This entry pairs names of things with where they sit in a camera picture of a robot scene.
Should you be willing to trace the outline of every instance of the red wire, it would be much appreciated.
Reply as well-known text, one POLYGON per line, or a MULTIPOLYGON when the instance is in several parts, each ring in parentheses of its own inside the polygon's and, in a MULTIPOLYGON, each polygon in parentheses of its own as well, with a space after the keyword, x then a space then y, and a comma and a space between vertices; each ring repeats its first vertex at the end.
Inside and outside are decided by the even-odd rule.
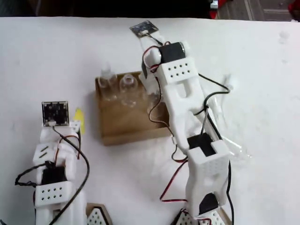
POLYGON ((184 161, 175 171, 175 173, 173 174, 172 178, 170 179, 167 187, 165 188, 164 192, 162 193, 162 195, 160 196, 160 200, 164 203, 173 203, 173 202, 187 202, 186 199, 163 199, 163 197, 165 196, 166 192, 168 191, 169 187, 171 186, 174 178, 176 177, 176 175, 178 174, 179 170, 182 168, 182 166, 187 163, 188 160, 184 161))
MULTIPOLYGON (((167 41, 167 42, 165 42, 164 45, 169 45, 170 43, 171 43, 170 41, 167 41)), ((144 62, 144 64, 145 64, 145 66, 148 67, 148 68, 150 68, 150 72, 155 73, 155 72, 157 71, 157 69, 158 69, 158 67, 159 67, 160 64, 154 64, 154 65, 152 65, 151 67, 149 67, 149 66, 145 63, 145 55, 146 55, 146 53, 147 53, 150 49, 152 49, 152 48, 158 48, 158 46, 153 45, 153 46, 150 46, 149 48, 147 48, 146 51, 144 51, 144 53, 143 53, 143 55, 142 55, 142 60, 143 60, 143 62, 144 62)))
POLYGON ((183 163, 184 161, 186 161, 188 159, 188 157, 185 157, 183 159, 174 159, 174 155, 177 152, 178 146, 176 145, 175 151, 172 153, 171 158, 173 161, 175 161, 176 163, 183 163))
POLYGON ((151 48, 158 48, 158 47, 157 47, 156 45, 152 45, 152 46, 150 46, 149 48, 147 48, 146 51, 144 51, 144 53, 143 53, 143 55, 142 55, 142 60, 143 60, 143 62, 144 62, 144 64, 145 64, 145 66, 148 67, 148 68, 150 68, 150 67, 145 63, 145 55, 146 55, 146 53, 147 53, 151 48))

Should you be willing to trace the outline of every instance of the white tabletop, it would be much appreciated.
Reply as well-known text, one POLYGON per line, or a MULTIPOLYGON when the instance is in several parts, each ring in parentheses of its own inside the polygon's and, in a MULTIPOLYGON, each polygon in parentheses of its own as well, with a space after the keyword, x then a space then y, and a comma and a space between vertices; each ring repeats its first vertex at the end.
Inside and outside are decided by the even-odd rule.
MULTIPOLYGON (((87 199, 105 204, 114 224, 169 224, 181 208, 158 199, 178 166, 170 159, 170 138, 105 147, 98 134, 94 78, 103 61, 117 73, 140 70, 141 44, 129 27, 143 20, 0 18, 0 218, 8 225, 34 223, 33 189, 14 181, 32 166, 42 101, 67 100, 70 114, 77 107, 85 112, 87 199)), ((226 121, 253 155, 232 168, 236 224, 297 223, 299 24, 151 21, 166 40, 189 42, 200 73, 218 81, 231 74, 236 81, 224 102, 226 121)), ((78 183, 85 173, 79 165, 78 183)), ((185 166, 167 197, 184 197, 187 178, 185 166)))

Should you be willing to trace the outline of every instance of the cardboard box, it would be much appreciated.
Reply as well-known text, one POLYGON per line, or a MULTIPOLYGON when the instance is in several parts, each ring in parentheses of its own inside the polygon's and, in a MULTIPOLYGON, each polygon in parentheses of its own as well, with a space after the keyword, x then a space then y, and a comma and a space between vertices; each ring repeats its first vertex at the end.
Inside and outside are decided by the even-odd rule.
MULTIPOLYGON (((119 99, 116 101, 104 100, 98 85, 98 79, 95 79, 97 105, 99 108, 99 128, 104 145, 124 144, 171 135, 164 124, 149 120, 147 113, 149 107, 148 99, 145 97, 144 87, 138 78, 140 73, 131 73, 139 83, 137 105, 133 108, 123 105, 119 99)), ((160 108, 163 115, 159 117, 159 120, 163 120, 168 124, 169 114, 165 104, 160 108)))

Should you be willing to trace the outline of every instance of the clear plastic bottle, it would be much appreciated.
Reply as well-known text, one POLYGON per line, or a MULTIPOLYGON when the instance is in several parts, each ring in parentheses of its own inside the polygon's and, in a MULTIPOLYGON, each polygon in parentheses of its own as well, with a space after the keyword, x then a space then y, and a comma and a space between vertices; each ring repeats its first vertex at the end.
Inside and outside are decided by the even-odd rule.
POLYGON ((106 64, 101 69, 101 76, 98 78, 98 84, 103 99, 106 101, 117 99, 119 93, 118 78, 117 75, 111 71, 109 64, 106 64))
POLYGON ((125 74, 120 80, 121 103, 129 107, 134 107, 138 99, 138 81, 131 74, 125 74))

